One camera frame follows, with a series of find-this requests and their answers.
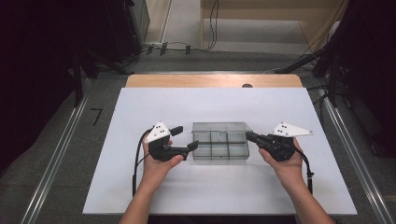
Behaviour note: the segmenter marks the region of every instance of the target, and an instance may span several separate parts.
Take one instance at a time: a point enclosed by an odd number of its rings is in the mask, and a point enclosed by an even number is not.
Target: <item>finger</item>
[[[169,170],[180,164],[183,160],[184,158],[181,155],[174,156],[170,161],[167,162],[169,164]]]
[[[269,164],[272,164],[272,162],[275,162],[274,158],[271,156],[271,154],[269,152],[267,152],[267,150],[260,148],[259,149],[260,154],[262,155],[262,158],[268,162]]]

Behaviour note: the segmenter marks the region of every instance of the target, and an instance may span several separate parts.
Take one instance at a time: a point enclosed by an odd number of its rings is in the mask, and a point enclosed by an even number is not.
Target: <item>black cable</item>
[[[313,105],[315,105],[317,102],[323,101],[324,98],[326,98],[328,96],[327,93],[325,93],[324,95],[320,96],[314,103],[312,103]]]
[[[317,89],[327,89],[329,85],[319,85],[319,86],[315,86],[315,87],[308,87],[306,88],[308,91],[312,91],[312,90],[317,90]]]
[[[304,66],[302,66],[301,68],[303,68],[307,72],[312,72],[312,70],[309,70],[309,69],[305,68]]]
[[[314,175],[314,173],[311,172],[311,168],[309,166],[308,158],[305,156],[305,154],[300,149],[295,148],[295,151],[298,154],[300,154],[300,156],[303,158],[303,161],[305,162],[307,186],[308,186],[309,192],[311,192],[311,194],[313,194],[314,190],[313,190],[313,184],[312,184],[312,176]]]
[[[324,104],[324,98],[319,103],[319,122],[320,125],[322,126],[322,129],[324,129],[323,104]]]
[[[138,167],[139,164],[140,164],[140,162],[142,162],[147,156],[149,156],[149,153],[148,153],[146,156],[144,156],[144,157],[137,163],[136,167]]]
[[[215,18],[215,29],[213,30],[212,17],[216,5],[217,5],[217,9],[216,9],[216,18]],[[209,45],[209,42],[207,42],[208,50],[212,50],[215,47],[216,43],[218,42],[218,16],[219,16],[219,0],[216,0],[215,3],[213,4],[212,10],[210,11],[210,17],[209,17],[210,30],[212,31],[212,43],[210,43]]]
[[[132,195],[136,193],[136,174],[137,174],[137,166],[139,163],[145,159],[148,155],[146,155],[142,160],[139,160],[139,151],[140,147],[142,146],[143,139],[145,138],[146,134],[150,133],[152,129],[146,130],[143,134],[142,137],[140,137],[139,144],[137,145],[137,150],[136,150],[136,157],[134,158],[134,175],[132,176]]]
[[[327,33],[330,32],[330,30],[332,29],[332,24],[334,23],[334,20],[337,18],[337,15],[338,15],[338,13],[340,12],[340,9],[341,9],[342,5],[344,4],[344,2],[345,2],[345,0],[343,0],[343,1],[340,3],[339,7],[337,8],[337,11],[335,12],[334,17],[332,18],[332,22],[331,22],[330,25],[326,28],[326,30],[325,30],[320,36],[318,36],[318,37],[312,42],[312,44],[310,44],[310,45],[308,46],[308,48],[303,52],[303,54],[301,54],[301,55],[297,58],[297,60],[295,61],[295,63],[299,62],[305,55],[306,55],[306,56],[312,55],[312,56],[314,56],[316,59],[318,59],[318,57],[316,57],[316,55],[315,55],[315,53],[318,52],[318,51],[313,52],[312,54],[305,54],[305,53],[306,53],[307,51],[309,51],[309,50],[311,49],[311,47],[312,47],[315,43],[317,43],[323,36],[325,36]]]
[[[187,43],[184,43],[184,42],[180,42],[180,41],[171,42],[171,43],[163,43],[159,47],[153,48],[151,50],[161,49],[164,45],[169,46],[169,45],[172,45],[172,44],[183,44],[183,45],[186,45],[186,46],[191,46],[191,47],[193,47],[193,49],[191,49],[191,50],[208,51],[208,49],[200,49],[200,48],[197,48],[197,47],[195,47],[193,45],[190,45],[190,44],[187,44]],[[185,50],[185,49],[166,49],[166,50]],[[128,65],[130,65],[134,61],[134,59],[139,58],[142,55],[145,55],[148,51],[149,51],[149,48],[142,50],[139,54],[136,54],[136,55],[132,56],[131,58],[125,60],[125,63],[119,65],[119,67],[121,67],[121,68],[127,67]],[[101,71],[110,71],[110,70],[112,70],[112,69],[101,69]]]

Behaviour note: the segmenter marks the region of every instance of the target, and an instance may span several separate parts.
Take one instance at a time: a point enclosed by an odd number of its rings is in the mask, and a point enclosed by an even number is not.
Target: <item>transparent box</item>
[[[193,141],[198,148],[192,152],[196,161],[247,160],[249,156],[245,122],[194,122]]]

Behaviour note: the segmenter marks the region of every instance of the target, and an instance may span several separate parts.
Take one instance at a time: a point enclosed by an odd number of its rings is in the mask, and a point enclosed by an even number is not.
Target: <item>wooden table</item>
[[[297,75],[163,74],[131,75],[125,87],[302,87]]]
[[[202,46],[204,19],[210,19],[214,3],[215,0],[201,0]],[[334,23],[344,15],[347,3],[347,0],[220,0],[218,19],[299,21],[308,45],[315,52]]]

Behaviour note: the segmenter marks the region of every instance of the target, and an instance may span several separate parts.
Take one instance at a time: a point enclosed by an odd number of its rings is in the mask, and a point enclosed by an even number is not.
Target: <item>forearm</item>
[[[302,223],[334,223],[333,219],[329,217],[311,192],[309,192],[304,181],[297,184],[284,185],[284,188],[293,201],[297,216]]]
[[[131,200],[125,214],[122,216],[120,224],[140,224],[148,223],[149,209],[154,191],[137,189],[134,198]]]

